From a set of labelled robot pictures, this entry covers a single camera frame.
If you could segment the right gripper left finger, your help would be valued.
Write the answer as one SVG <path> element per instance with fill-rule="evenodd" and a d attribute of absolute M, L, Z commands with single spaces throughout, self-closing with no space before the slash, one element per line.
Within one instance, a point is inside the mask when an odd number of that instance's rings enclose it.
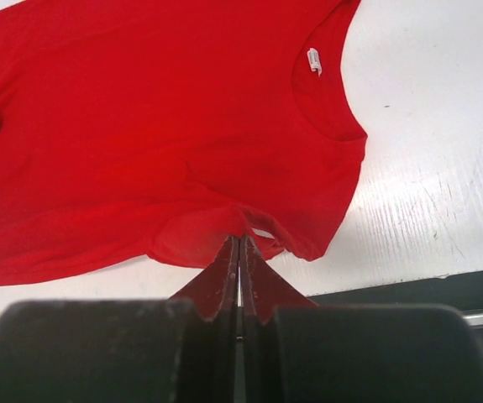
<path fill-rule="evenodd" d="M 166 300 L 23 301 L 0 316 L 0 402 L 230 402 L 239 241 Z"/>

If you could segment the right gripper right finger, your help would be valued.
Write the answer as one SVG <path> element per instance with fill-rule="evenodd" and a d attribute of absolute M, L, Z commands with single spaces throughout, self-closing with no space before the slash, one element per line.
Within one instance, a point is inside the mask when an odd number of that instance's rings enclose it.
<path fill-rule="evenodd" d="M 483 402 L 483 345 L 454 308 L 306 298 L 239 244 L 249 402 Z"/>

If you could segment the red t shirt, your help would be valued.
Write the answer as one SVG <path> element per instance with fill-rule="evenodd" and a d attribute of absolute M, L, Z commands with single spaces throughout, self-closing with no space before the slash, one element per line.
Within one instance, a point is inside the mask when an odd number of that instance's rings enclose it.
<path fill-rule="evenodd" d="M 0 285 L 226 238 L 321 258 L 366 132 L 340 65 L 356 1 L 23 1 L 0 10 Z"/>

